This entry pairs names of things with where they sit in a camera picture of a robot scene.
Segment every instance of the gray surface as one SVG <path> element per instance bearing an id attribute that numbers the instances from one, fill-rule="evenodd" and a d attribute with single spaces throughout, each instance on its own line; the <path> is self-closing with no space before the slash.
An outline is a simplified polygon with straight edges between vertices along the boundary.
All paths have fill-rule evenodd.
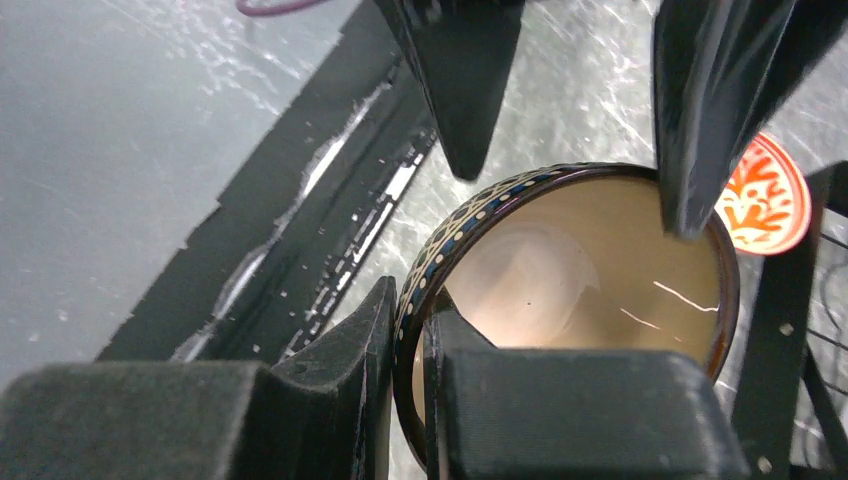
<path id="1" fill-rule="evenodd" d="M 0 388 L 106 345 L 358 3 L 233 2 L 2 3 Z"/>
<path id="2" fill-rule="evenodd" d="M 455 181 L 442 151 L 434 150 L 367 259 L 336 320 L 353 310 L 379 275 L 405 278 L 410 262 L 437 224 L 474 192 L 497 180 L 559 162 L 653 165 L 650 32 L 651 15 L 658 4 L 571 0 L 529 5 L 492 150 L 479 181 L 471 185 Z M 805 172 L 845 158 L 848 152 L 844 135 L 848 127 L 846 76 L 848 40 L 830 53 L 766 129 Z M 831 224 L 829 228 L 842 238 L 848 232 L 844 225 Z M 822 248 L 823 264 L 845 256 L 830 245 Z M 740 262 L 744 278 L 741 321 L 731 359 L 716 387 L 727 409 L 737 383 L 760 267 L 756 258 L 744 257 Z M 845 310 L 837 292 L 845 291 L 846 279 L 843 269 L 839 281 L 828 289 L 837 315 Z M 833 333 L 833 328 L 828 330 L 825 325 L 822 308 L 816 300 L 812 326 Z M 820 361 L 830 370 L 833 349 L 818 350 Z M 844 388 L 844 376 L 840 382 Z M 797 425 L 808 423 L 802 412 Z M 396 421 L 393 428 L 392 478 L 424 478 Z M 814 441 L 818 431 L 815 426 L 811 431 Z M 814 451 L 811 457 L 815 462 Z M 798 448 L 793 459 L 801 462 Z"/>

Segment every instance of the dotted pattern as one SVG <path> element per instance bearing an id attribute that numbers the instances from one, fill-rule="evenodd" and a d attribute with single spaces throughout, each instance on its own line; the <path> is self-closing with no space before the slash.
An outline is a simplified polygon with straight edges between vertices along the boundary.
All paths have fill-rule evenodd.
<path id="1" fill-rule="evenodd" d="M 402 350 L 404 332 L 409 329 L 423 300 L 428 297 L 427 285 L 433 276 L 445 267 L 445 259 L 449 258 L 451 253 L 463 243 L 463 237 L 466 237 L 481 221 L 491 216 L 504 203 L 527 188 L 542 181 L 557 178 L 564 173 L 573 173 L 575 166 L 554 165 L 525 172 L 496 183 L 463 203 L 436 228 L 424 243 L 401 290 L 395 326 L 395 367 L 397 367 L 398 354 Z"/>

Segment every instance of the orange and white dish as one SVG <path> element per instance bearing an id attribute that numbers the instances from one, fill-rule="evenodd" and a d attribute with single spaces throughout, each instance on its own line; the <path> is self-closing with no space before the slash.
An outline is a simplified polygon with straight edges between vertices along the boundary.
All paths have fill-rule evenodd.
<path id="1" fill-rule="evenodd" d="M 804 175 L 780 145 L 761 133 L 742 156 L 716 211 L 737 250 L 776 255 L 804 238 L 812 206 Z"/>

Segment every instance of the patterned bowl rim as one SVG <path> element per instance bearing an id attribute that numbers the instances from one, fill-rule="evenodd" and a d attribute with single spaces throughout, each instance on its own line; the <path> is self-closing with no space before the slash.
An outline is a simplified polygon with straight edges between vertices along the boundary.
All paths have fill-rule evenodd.
<path id="1" fill-rule="evenodd" d="M 406 441 L 410 446 L 413 456 L 418 461 L 419 465 L 426 471 L 426 439 L 424 423 L 418 417 L 415 408 L 414 396 L 412 392 L 412 369 L 415 359 L 415 350 L 418 345 L 418 339 L 421 336 L 423 326 L 423 318 L 426 316 L 424 312 L 432 309 L 433 301 L 436 294 L 444 284 L 445 279 L 450 275 L 453 268 L 460 259 L 471 249 L 474 244 L 486 233 L 489 232 L 495 225 L 503 219 L 511 215 L 515 210 L 521 208 L 527 203 L 545 196 L 555 190 L 574 185 L 577 182 L 598 180 L 609 177 L 629 177 L 642 178 L 657 183 L 657 170 L 649 167 L 643 167 L 634 164 L 626 163 L 582 163 L 582 164 L 564 164 L 545 167 L 532 172 L 532 176 L 523 178 L 523 180 L 535 180 L 545 174 L 553 173 L 549 178 L 536 181 L 532 186 L 520 192 L 514 199 L 502 207 L 498 208 L 495 215 L 481 221 L 470 228 L 461 242 L 457 242 L 455 250 L 451 252 L 450 260 L 439 264 L 433 271 L 430 280 L 428 281 L 427 294 L 419 299 L 414 306 L 414 310 L 410 315 L 404 315 L 403 306 L 399 306 L 397 310 L 397 325 L 395 335 L 394 361 L 392 364 L 393 377 L 393 393 L 395 399 L 395 407 L 397 409 L 398 420 L 400 421 L 401 429 L 406 437 Z M 513 179 L 521 178 L 523 174 L 512 176 L 499 184 L 506 184 Z M 488 201 L 484 207 L 492 204 L 494 199 Z M 461 209 L 468 201 L 457 207 L 454 212 Z M 737 263 L 736 249 L 730 234 L 727 231 L 724 223 L 719 215 L 714 211 L 707 227 L 704 231 L 709 236 L 710 242 L 716 252 L 719 267 L 719 307 L 717 316 L 717 328 L 713 341 L 712 354 L 709 364 L 707 365 L 707 375 L 715 382 L 721 373 L 724 362 L 730 352 L 730 346 L 733 342 L 733 337 L 736 332 L 736 324 L 739 314 L 739 296 L 740 296 L 740 275 L 739 266 Z M 407 317 L 408 325 L 400 325 L 401 319 Z M 406 333 L 399 337 L 398 333 L 405 331 Z"/>
<path id="2" fill-rule="evenodd" d="M 812 199 L 810 198 L 810 189 L 807 186 L 807 181 L 804 179 L 804 174 L 792 161 L 789 153 L 778 144 L 770 135 L 760 132 L 754 138 L 751 145 L 757 146 L 766 150 L 770 156 L 777 162 L 780 169 L 783 171 L 792 189 L 792 201 L 800 202 L 799 209 L 793 209 L 793 212 L 800 210 L 800 215 L 794 215 L 790 226 L 789 234 L 782 239 L 777 245 L 771 248 L 756 249 L 745 245 L 734 245 L 736 250 L 750 255 L 779 255 L 798 245 L 798 242 L 807 234 L 810 227 L 810 219 L 813 215 Z"/>

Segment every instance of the black metal frame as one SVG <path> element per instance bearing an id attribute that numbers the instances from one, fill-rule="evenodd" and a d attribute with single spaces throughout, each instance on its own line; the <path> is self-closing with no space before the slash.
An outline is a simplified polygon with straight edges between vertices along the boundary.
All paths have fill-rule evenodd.
<path id="1" fill-rule="evenodd" d="M 809 304 L 825 210 L 848 218 L 848 161 L 807 177 L 813 214 L 804 239 L 763 264 L 732 423 L 751 478 L 848 476 L 848 437 L 807 343 Z M 821 424 L 836 472 L 790 464 L 800 380 Z"/>

